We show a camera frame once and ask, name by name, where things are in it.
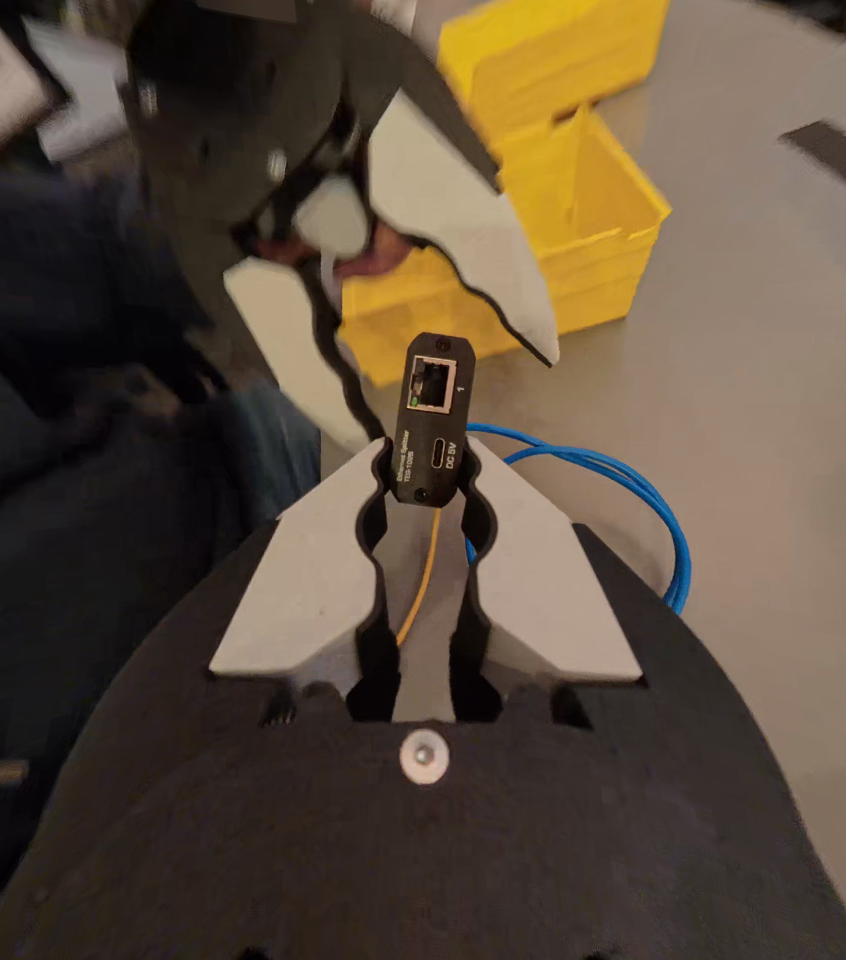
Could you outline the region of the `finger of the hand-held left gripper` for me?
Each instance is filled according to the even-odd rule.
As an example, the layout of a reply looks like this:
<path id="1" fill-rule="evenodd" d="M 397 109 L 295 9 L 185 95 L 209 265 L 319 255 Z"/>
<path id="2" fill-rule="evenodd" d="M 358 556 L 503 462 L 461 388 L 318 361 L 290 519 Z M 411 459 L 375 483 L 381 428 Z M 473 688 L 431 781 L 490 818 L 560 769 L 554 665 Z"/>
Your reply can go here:
<path id="1" fill-rule="evenodd" d="M 439 251 L 514 339 L 555 366 L 556 315 L 510 198 L 403 90 L 373 128 L 367 154 L 371 209 L 400 234 Z"/>
<path id="2" fill-rule="evenodd" d="M 319 256 L 295 267 L 246 258 L 225 271 L 224 289 L 280 390 L 323 434 L 352 453 L 385 436 L 338 343 L 342 317 Z"/>

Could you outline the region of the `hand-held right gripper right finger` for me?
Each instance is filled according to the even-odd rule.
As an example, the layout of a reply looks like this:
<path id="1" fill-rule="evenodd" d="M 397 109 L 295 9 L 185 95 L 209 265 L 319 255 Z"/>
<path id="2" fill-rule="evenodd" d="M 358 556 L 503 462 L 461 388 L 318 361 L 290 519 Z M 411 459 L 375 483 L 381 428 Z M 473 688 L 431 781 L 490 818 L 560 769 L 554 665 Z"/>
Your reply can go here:
<path id="1" fill-rule="evenodd" d="M 456 676 L 501 698 L 525 685 L 629 686 L 644 672 L 569 517 L 477 438 L 458 486 L 475 551 L 456 624 Z"/>

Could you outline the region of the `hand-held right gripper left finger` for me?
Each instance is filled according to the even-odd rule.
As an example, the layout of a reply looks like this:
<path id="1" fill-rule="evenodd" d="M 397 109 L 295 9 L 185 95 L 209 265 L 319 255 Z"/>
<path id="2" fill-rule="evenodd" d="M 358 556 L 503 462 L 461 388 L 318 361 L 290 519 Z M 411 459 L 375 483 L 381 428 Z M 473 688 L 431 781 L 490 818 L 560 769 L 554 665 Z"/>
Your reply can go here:
<path id="1" fill-rule="evenodd" d="M 381 573 L 361 524 L 385 505 L 388 438 L 372 440 L 284 510 L 216 648 L 216 677 L 355 687 L 358 632 L 382 613 Z"/>

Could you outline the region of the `yellow plastic bin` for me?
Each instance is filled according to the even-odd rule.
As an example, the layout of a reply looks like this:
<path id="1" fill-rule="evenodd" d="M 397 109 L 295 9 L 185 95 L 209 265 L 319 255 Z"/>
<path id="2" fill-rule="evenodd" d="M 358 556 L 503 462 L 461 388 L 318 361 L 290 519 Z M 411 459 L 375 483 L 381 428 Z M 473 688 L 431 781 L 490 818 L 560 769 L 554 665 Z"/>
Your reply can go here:
<path id="1" fill-rule="evenodd" d="M 668 1 L 419 2 L 441 14 L 436 62 L 491 152 L 537 257 L 560 334 L 624 318 L 671 208 L 598 102 L 650 77 Z M 434 250 L 347 281 L 342 339 L 375 386 L 402 378 L 420 333 L 465 337 L 477 358 L 515 351 L 491 309 Z"/>

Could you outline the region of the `black network switch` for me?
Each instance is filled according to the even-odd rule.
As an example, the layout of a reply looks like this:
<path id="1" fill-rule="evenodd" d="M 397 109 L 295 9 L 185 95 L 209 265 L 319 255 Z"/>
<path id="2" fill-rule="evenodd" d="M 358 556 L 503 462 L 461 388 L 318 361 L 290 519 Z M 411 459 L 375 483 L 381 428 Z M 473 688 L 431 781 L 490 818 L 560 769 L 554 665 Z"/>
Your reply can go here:
<path id="1" fill-rule="evenodd" d="M 398 502 L 441 509 L 456 495 L 475 371 L 465 338 L 424 332 L 409 345 L 391 460 Z"/>

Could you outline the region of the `person's leg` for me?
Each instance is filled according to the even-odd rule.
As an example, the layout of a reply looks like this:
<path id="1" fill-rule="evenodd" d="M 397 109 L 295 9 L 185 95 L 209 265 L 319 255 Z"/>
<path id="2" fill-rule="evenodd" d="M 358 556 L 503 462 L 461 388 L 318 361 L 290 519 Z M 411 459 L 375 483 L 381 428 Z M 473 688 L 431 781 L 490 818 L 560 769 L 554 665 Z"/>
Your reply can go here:
<path id="1" fill-rule="evenodd" d="M 321 432 L 273 383 L 229 392 L 225 435 L 252 529 L 277 520 L 321 483 Z"/>

